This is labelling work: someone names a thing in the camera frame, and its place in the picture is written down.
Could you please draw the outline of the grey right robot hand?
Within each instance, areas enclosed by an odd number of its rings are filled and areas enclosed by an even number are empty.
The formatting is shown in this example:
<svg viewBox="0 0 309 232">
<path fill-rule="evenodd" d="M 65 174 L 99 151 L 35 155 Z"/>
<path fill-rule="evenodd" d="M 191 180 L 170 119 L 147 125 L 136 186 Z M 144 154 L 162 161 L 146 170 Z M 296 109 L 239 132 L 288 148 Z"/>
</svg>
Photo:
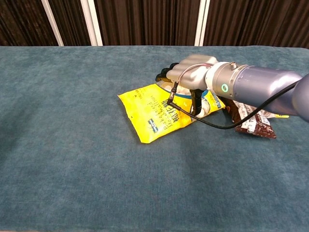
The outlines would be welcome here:
<svg viewBox="0 0 309 232">
<path fill-rule="evenodd" d="M 163 68 L 161 73 L 155 77 L 155 81 L 160 87 L 170 92 L 183 71 L 193 65 L 201 64 L 199 67 L 186 71 L 177 86 L 175 94 L 187 96 L 191 99 L 190 113 L 197 117 L 204 117 L 209 111 L 209 107 L 204 109 L 202 103 L 202 94 L 207 89 L 205 76 L 209 68 L 217 62 L 218 60 L 213 56 L 193 54 L 179 63 L 172 63 L 168 68 Z"/>
</svg>

